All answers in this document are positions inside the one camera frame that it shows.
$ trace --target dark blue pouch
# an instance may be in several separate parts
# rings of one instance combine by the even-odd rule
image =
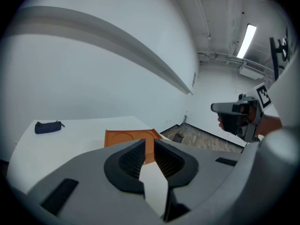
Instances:
[[[36,134],[52,133],[61,130],[61,126],[64,127],[61,121],[48,122],[48,123],[37,122],[34,127],[34,131]]]

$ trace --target white ceiling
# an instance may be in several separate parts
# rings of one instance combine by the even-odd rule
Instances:
[[[280,7],[262,0],[176,0],[189,24],[197,50],[237,55],[247,24],[257,27],[245,58],[263,65],[271,58],[269,38],[285,36]]]

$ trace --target white wall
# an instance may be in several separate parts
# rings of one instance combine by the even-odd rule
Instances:
[[[129,33],[159,56],[193,91],[198,58],[190,28],[175,0],[27,0],[87,13]]]
[[[262,82],[259,80],[238,75],[237,70],[227,67],[200,66],[195,94],[188,95],[187,123],[240,146],[245,146],[246,142],[223,131],[218,126],[218,115],[210,110],[210,105],[235,102],[239,94],[245,94],[260,83]],[[274,107],[270,107],[265,113],[277,115]]]
[[[133,115],[158,132],[183,120],[187,95],[112,52],[46,35],[2,42],[3,160],[10,159],[15,142],[35,119]]]

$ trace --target air conditioning unit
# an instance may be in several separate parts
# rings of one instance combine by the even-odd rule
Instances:
[[[240,67],[240,74],[252,79],[263,78],[265,69],[255,63],[244,61]]]

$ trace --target black rectangular slot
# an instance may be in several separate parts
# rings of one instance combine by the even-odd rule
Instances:
[[[41,206],[53,215],[57,215],[77,185],[78,181],[64,179],[41,203]]]
[[[219,158],[216,159],[216,162],[227,164],[229,166],[234,167],[238,161],[234,161],[234,160],[231,160],[231,159],[219,157]]]

